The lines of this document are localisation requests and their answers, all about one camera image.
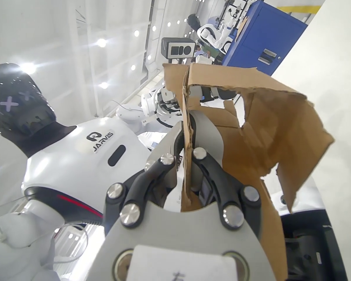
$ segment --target cabinet door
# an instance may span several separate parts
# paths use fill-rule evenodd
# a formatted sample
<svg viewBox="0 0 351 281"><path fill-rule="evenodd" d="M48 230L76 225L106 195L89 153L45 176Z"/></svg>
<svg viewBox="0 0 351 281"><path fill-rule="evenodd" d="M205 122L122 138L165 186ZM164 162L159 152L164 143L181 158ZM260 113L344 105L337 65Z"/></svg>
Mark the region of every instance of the cabinet door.
<svg viewBox="0 0 351 281"><path fill-rule="evenodd" d="M242 45L262 52L268 49L284 58L302 35L305 26L277 9L261 8Z"/></svg>
<svg viewBox="0 0 351 281"><path fill-rule="evenodd" d="M252 50L245 46L240 46L240 48L235 51L234 56L230 59L227 66L244 68L257 67L259 71L262 71L264 74L271 76L278 65L274 62L270 65L260 62L260 54L261 52Z"/></svg>

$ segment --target blue cabinet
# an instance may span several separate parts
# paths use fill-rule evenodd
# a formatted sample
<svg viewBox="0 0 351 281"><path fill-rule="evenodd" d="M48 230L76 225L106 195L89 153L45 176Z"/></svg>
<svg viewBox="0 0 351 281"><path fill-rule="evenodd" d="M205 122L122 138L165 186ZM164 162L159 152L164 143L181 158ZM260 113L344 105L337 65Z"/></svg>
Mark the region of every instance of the blue cabinet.
<svg viewBox="0 0 351 281"><path fill-rule="evenodd" d="M245 26L222 65L257 67L271 76L307 25L261 0L251 5L246 16Z"/></svg>

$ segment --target black robot head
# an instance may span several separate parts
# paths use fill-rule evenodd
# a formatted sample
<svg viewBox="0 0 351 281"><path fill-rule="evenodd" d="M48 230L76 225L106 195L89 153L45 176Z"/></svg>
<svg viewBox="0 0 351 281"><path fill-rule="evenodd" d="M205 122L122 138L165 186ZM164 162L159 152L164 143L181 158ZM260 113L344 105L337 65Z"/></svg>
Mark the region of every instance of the black robot head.
<svg viewBox="0 0 351 281"><path fill-rule="evenodd" d="M1 135L16 143L55 121L53 109L32 78L17 64L0 64Z"/></svg>
<svg viewBox="0 0 351 281"><path fill-rule="evenodd" d="M196 14L191 14L189 17L187 17L187 24L195 31L198 31L201 27L200 20L198 19Z"/></svg>

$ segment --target cardboard box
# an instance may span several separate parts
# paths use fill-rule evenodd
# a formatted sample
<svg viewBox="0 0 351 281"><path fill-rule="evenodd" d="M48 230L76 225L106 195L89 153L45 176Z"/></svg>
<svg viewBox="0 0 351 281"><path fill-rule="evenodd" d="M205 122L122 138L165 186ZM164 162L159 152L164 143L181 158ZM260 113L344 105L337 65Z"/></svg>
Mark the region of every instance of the cardboard box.
<svg viewBox="0 0 351 281"><path fill-rule="evenodd" d="M333 137L323 128L305 95L255 68L196 64L164 64L166 88L182 108L185 131L185 180L181 211L200 209L190 188L192 133L189 110L202 111L217 127L224 142L223 169L243 184L258 189L262 205L260 243L278 281L288 276L281 219L261 181L278 164L277 175L291 211L296 192L309 177ZM193 85L235 90L245 103L240 127L232 101L225 109L203 107L189 98Z"/></svg>

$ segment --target cross symbol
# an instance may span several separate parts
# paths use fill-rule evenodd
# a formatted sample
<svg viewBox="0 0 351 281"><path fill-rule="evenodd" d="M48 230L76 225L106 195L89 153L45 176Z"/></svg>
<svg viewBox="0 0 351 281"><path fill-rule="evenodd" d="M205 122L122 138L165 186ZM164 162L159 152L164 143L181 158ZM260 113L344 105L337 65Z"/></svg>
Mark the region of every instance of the cross symbol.
<svg viewBox="0 0 351 281"><path fill-rule="evenodd" d="M8 96L8 99L6 102L0 102L0 105L6 106L7 112L11 111L12 106L18 106L18 103L12 102L12 97Z"/></svg>
<svg viewBox="0 0 351 281"><path fill-rule="evenodd" d="M183 278L185 277L185 275L178 272L178 273L173 273L173 277L174 277L173 281L183 281Z"/></svg>
<svg viewBox="0 0 351 281"><path fill-rule="evenodd" d="M30 91L26 91L26 93L18 92L18 94L23 95L25 97L25 101L28 101L31 97L34 98L32 95L30 95Z"/></svg>

